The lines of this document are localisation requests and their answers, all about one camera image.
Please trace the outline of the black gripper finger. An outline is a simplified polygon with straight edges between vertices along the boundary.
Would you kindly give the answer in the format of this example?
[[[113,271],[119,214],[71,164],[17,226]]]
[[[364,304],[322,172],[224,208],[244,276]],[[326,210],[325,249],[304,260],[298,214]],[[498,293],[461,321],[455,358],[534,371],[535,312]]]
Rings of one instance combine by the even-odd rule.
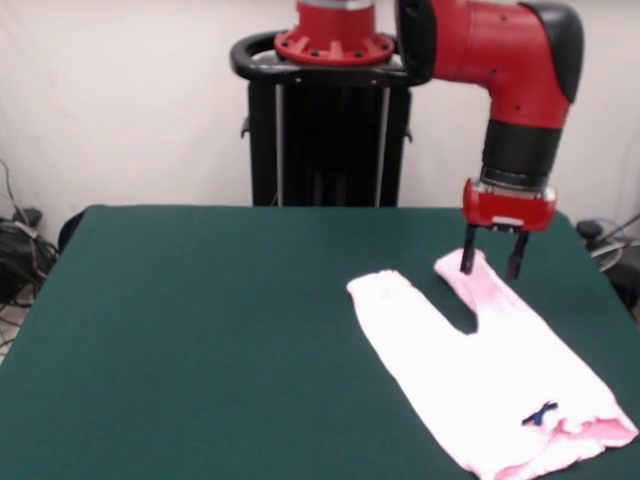
[[[514,249],[507,261],[506,277],[508,279],[517,279],[519,277],[529,238],[530,234],[528,232],[518,234]]]
[[[463,274],[471,274],[474,268],[475,262],[475,240],[478,227],[476,225],[468,224],[465,230],[465,237],[463,243],[462,258],[460,264],[460,271]]]

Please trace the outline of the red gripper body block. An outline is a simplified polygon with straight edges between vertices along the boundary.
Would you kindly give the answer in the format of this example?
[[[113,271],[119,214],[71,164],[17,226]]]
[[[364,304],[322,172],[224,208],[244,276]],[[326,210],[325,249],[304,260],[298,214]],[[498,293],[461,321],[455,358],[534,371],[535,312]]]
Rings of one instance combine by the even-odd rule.
[[[511,190],[469,179],[463,191],[463,212],[469,225],[508,228],[521,232],[545,231],[556,211],[557,192]]]

